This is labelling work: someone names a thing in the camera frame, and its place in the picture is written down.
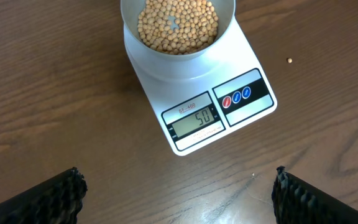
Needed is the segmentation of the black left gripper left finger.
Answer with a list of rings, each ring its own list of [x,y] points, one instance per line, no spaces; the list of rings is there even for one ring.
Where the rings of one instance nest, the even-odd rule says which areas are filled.
[[[72,167],[0,203],[0,224],[76,224],[87,190],[84,175]]]

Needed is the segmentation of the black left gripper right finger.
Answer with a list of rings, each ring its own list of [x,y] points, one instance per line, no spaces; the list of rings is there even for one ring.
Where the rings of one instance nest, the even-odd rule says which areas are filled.
[[[358,211],[295,175],[277,168],[272,190],[279,224],[358,224]]]

